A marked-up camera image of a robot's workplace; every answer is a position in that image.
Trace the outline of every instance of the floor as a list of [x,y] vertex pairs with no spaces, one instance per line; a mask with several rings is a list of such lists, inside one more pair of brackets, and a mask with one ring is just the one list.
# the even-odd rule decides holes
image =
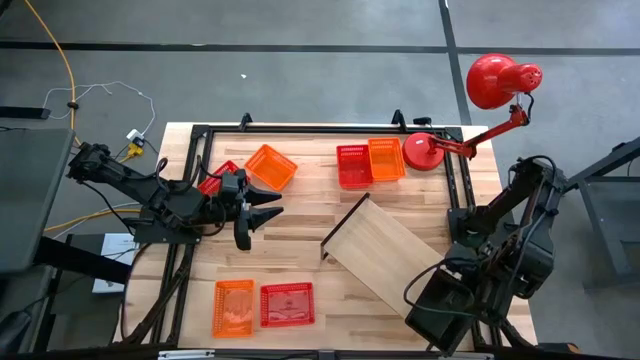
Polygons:
[[[387,123],[400,108],[407,118],[431,116],[434,124],[496,125],[507,119],[506,108],[480,110],[464,93],[469,66],[487,52],[507,52],[544,71],[531,125],[493,141],[503,183],[519,156],[549,155],[571,176],[640,131],[630,106],[640,96],[635,0],[33,0],[33,5],[59,41],[107,44],[100,51],[82,50],[89,45],[67,51],[76,83],[119,80],[152,97],[157,119],[147,135],[156,146],[168,121],[239,121],[244,112],[255,121]],[[14,47],[2,51],[0,103],[40,106],[48,89],[68,86],[55,51],[15,49],[3,41],[48,39],[22,1],[0,18],[0,42]],[[115,51],[118,43],[133,45]],[[118,85],[110,89],[113,95],[96,88],[80,101],[76,130],[82,140],[120,149],[124,136],[144,128],[152,114],[136,92]],[[64,92],[49,98],[55,116],[66,112],[67,99]],[[64,127],[68,120],[0,120],[4,126],[25,124]],[[147,155],[130,165],[144,173],[154,163]],[[105,193],[112,203],[127,201],[115,191]],[[64,179],[49,224],[103,207],[95,194]],[[121,230],[115,219],[103,218],[76,232]],[[552,236],[556,268],[531,300],[539,340],[573,342],[589,354],[637,356],[640,290],[582,289],[583,282],[606,276],[609,266],[579,194],[564,198]],[[67,329],[78,335],[64,337],[61,346],[101,341],[86,340],[81,321],[102,325],[97,328],[104,328],[108,341],[115,306],[117,301],[109,311],[88,311],[67,321]]]

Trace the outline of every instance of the lamp base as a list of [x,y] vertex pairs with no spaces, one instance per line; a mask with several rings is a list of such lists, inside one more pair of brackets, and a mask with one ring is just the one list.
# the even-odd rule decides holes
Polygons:
[[434,135],[415,133],[402,145],[402,157],[410,167],[428,171],[438,167],[444,161],[444,150],[433,148],[430,138]]

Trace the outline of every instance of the wooden table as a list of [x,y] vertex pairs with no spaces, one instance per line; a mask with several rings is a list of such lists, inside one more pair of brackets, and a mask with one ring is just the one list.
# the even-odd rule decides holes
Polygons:
[[[160,150],[160,158],[169,158],[162,173],[164,177],[182,178],[192,125],[167,124]],[[486,130],[486,127],[463,126],[462,130],[465,139],[468,139]],[[264,143],[283,153],[299,167],[294,179],[282,191],[283,199],[267,205],[283,206],[284,212],[251,235],[253,248],[250,252],[236,249],[233,226],[228,226],[215,237],[204,238],[196,247],[179,340],[181,348],[425,349],[426,340],[407,327],[386,303],[335,259],[329,257],[321,261],[319,257],[322,239],[364,193],[345,191],[338,185],[336,146],[366,144],[367,137],[372,136],[216,134],[210,169],[216,169],[227,160],[242,167]],[[458,161],[453,161],[453,164],[459,177]],[[501,191],[490,142],[479,146],[478,155],[469,162],[469,168],[476,202],[486,204]],[[376,183],[367,189],[376,204],[443,255],[450,243],[445,215],[450,202],[444,174],[443,165],[430,172],[407,167],[405,178],[396,182]],[[266,188],[257,179],[252,182]],[[465,206],[460,186],[458,192],[461,206]],[[166,245],[151,246],[133,271],[126,299],[127,333],[142,320],[158,296],[166,252]],[[259,300],[255,296],[254,336],[244,339],[213,338],[211,325],[215,281],[230,279],[254,279],[257,287],[312,282],[316,323],[263,329],[259,326]],[[173,308],[172,302],[165,316],[164,336],[170,328]],[[515,298],[509,319],[525,338],[536,341],[527,301]],[[471,339],[467,336],[459,350],[472,349]]]

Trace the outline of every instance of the plastic basket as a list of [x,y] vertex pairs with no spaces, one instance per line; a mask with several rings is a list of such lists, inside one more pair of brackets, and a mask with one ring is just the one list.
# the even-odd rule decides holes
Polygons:
[[[222,175],[225,172],[235,173],[238,170],[238,166],[231,160],[225,162],[220,166],[216,171],[213,172],[214,175]],[[207,177],[202,184],[198,185],[198,190],[205,195],[213,195],[220,188],[220,179]]]
[[311,283],[266,285],[260,288],[260,326],[308,325],[315,321]]
[[213,337],[253,335],[253,285],[253,280],[216,281]]
[[400,139],[374,138],[368,142],[371,173],[375,181],[392,181],[405,176]]
[[341,187],[358,189],[373,184],[369,146],[338,146],[336,153],[338,155],[338,181]]
[[276,191],[282,190],[298,169],[298,165],[266,144],[262,145],[244,166]]

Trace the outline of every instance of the small orange basket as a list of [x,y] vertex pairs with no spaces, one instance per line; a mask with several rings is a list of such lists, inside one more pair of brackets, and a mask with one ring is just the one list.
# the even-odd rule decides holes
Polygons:
[[282,190],[298,169],[298,165],[267,144],[262,145],[244,167],[276,191]]
[[216,281],[213,337],[253,335],[253,285],[253,280]]
[[400,139],[373,138],[368,143],[371,173],[375,181],[392,181],[405,176]]

